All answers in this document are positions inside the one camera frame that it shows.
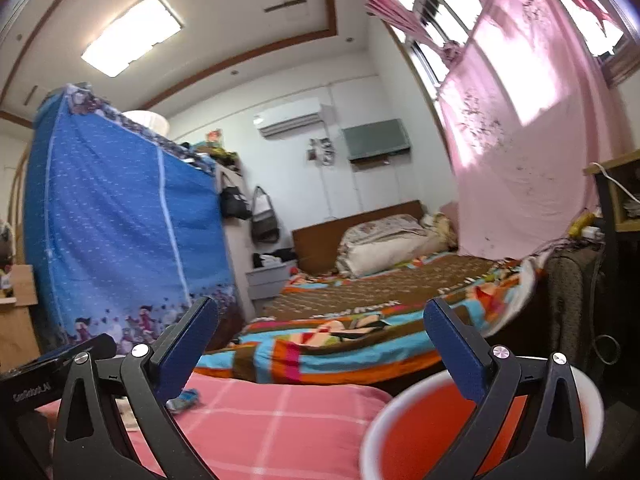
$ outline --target blue fabric wardrobe cover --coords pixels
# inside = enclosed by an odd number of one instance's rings
[[[194,298],[236,301],[212,160],[190,166],[187,150],[71,85],[34,126],[24,239],[47,346],[107,332],[127,352]]]

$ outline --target ceiling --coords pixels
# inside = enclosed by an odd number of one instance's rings
[[[265,73],[366,47],[362,0],[281,8],[300,0],[164,0],[182,30],[110,78],[81,55],[138,1],[29,0],[0,44],[4,117],[31,120],[48,91],[81,81],[121,110],[153,107],[171,116]]]

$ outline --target blue gripper pad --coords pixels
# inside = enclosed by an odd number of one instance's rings
[[[163,342],[156,359],[157,377],[154,393],[162,404],[175,399],[218,327],[218,302],[198,300]]]
[[[491,347],[441,298],[424,306],[424,328],[465,399],[479,404],[489,387]]]

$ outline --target rectangular ceiling light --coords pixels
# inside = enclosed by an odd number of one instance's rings
[[[142,0],[105,28],[84,51],[82,59],[109,77],[116,77],[129,63],[180,28],[160,0]]]

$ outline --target black handbag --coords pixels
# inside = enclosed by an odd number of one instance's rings
[[[255,201],[260,195],[264,195],[267,198],[269,208],[254,214]],[[271,205],[271,198],[260,186],[255,187],[254,197],[251,201],[251,213],[253,215],[251,219],[251,238],[254,242],[273,244],[280,240],[278,218],[273,210],[273,205]]]
[[[225,179],[231,186],[225,186]],[[239,218],[241,220],[251,218],[249,203],[240,188],[233,186],[229,177],[224,173],[222,173],[220,183],[224,186],[220,192],[220,212],[223,218]]]

